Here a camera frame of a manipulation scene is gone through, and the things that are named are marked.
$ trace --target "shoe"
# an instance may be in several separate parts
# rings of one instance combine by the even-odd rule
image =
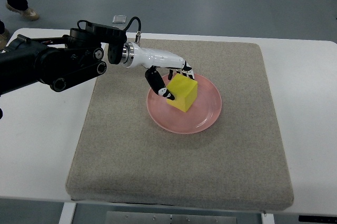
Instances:
[[[5,31],[0,34],[0,51],[6,47],[9,41],[9,31],[5,29]]]
[[[36,21],[37,19],[40,18],[38,13],[30,7],[27,8],[26,10],[17,10],[13,8],[12,6],[10,6],[10,4],[6,3],[6,8],[10,11],[19,13],[23,18],[26,18],[30,21]]]

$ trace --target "fabric mat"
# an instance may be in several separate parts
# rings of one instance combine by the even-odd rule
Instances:
[[[141,46],[180,55],[209,79],[222,96],[221,114],[200,133],[170,133],[147,112],[146,69],[109,64],[97,79],[66,182],[72,199],[253,211],[291,206],[259,46],[154,39]]]

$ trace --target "yellow block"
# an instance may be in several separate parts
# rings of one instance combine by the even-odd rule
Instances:
[[[166,87],[175,97],[174,100],[166,99],[167,103],[187,112],[196,99],[198,82],[181,74],[176,74]]]

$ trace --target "black cable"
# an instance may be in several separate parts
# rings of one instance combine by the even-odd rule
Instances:
[[[132,24],[132,22],[134,20],[138,21],[138,31],[140,32],[141,29],[142,29],[142,23],[141,23],[141,20],[137,16],[134,16],[134,17],[131,18],[131,20],[129,21],[128,25],[125,27],[125,29],[123,29],[123,31],[127,31],[128,28],[130,28],[130,26],[131,26],[131,24]]]

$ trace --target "robotic arm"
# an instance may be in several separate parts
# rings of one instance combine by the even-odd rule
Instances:
[[[136,42],[126,42],[126,31],[135,19],[138,21]],[[80,28],[82,22],[86,23],[85,28]],[[169,79],[174,69],[194,79],[192,68],[182,57],[140,47],[141,23],[138,17],[133,17],[123,30],[83,20],[78,21],[77,26],[70,30],[70,35],[57,38],[30,39],[18,35],[4,48],[5,53],[0,54],[0,95],[37,81],[60,92],[104,74],[107,65],[102,61],[101,43],[108,44],[110,64],[148,68],[145,78],[154,92],[165,98],[174,100],[157,67],[169,68]],[[49,47],[56,44],[64,44],[65,48]]]

